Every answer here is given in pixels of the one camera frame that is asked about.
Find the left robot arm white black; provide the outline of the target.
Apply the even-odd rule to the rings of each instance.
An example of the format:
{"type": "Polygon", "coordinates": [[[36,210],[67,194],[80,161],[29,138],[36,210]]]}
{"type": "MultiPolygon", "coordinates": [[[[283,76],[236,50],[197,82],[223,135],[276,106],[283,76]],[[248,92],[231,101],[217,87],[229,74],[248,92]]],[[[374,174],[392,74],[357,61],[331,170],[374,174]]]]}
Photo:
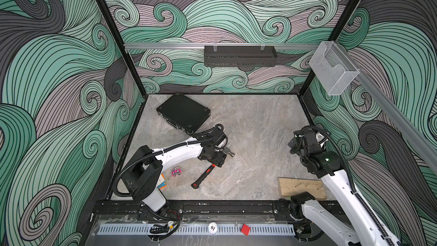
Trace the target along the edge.
{"type": "Polygon", "coordinates": [[[213,169],[224,165],[230,155],[227,142],[224,126],[217,124],[167,148],[142,146],[115,177],[112,192],[118,197],[131,197],[151,211],[162,213],[168,207],[166,197],[158,188],[162,173],[189,159],[207,161],[210,167],[192,184],[193,189],[198,189],[213,169]]]}

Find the wooden block with nails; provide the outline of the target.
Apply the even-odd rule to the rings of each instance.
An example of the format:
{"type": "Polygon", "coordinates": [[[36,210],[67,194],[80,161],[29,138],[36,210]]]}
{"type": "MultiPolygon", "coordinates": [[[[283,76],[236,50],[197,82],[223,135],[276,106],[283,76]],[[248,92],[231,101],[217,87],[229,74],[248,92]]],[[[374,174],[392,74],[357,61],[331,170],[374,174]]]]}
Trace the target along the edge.
{"type": "Polygon", "coordinates": [[[279,192],[283,197],[291,197],[303,192],[310,193],[316,200],[327,200],[322,181],[309,179],[279,178],[279,192]]]}

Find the claw hammer orange black handle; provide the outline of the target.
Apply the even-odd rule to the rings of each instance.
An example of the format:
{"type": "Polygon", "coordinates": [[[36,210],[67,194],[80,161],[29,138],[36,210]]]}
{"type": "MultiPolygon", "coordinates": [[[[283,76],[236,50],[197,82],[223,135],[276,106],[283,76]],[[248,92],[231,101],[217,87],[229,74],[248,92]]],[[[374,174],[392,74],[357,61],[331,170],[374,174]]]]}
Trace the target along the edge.
{"type": "MultiPolygon", "coordinates": [[[[221,151],[223,151],[226,155],[227,155],[227,157],[234,157],[235,156],[235,153],[234,152],[232,152],[231,150],[230,150],[230,148],[228,148],[228,147],[223,147],[223,148],[215,148],[216,150],[221,150],[221,151]]],[[[204,149],[203,149],[203,151],[202,151],[202,153],[201,153],[201,155],[199,156],[199,158],[201,159],[201,160],[206,160],[205,158],[204,158],[204,149]]],[[[207,178],[207,176],[209,176],[210,175],[210,173],[213,171],[213,169],[215,169],[215,168],[217,168],[217,166],[215,166],[215,165],[213,165],[213,164],[211,164],[210,165],[210,167],[194,182],[194,183],[192,183],[191,184],[191,187],[193,188],[193,189],[198,189],[199,188],[199,186],[200,186],[200,184],[202,183],[202,181],[204,181],[206,178],[207,178]]]]}

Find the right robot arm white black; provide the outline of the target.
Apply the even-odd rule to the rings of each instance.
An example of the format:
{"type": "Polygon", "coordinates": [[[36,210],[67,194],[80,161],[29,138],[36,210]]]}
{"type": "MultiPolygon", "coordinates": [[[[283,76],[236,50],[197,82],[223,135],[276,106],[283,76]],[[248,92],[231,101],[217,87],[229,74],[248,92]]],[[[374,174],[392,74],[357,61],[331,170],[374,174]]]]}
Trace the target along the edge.
{"type": "Polygon", "coordinates": [[[400,245],[400,240],[383,224],[356,187],[347,160],[330,132],[317,126],[305,126],[294,132],[289,147],[307,171],[333,193],[351,225],[332,215],[309,192],[291,197],[289,211],[294,220],[313,222],[338,246],[400,245]],[[333,151],[324,150],[327,141],[332,142],[333,151]]]}

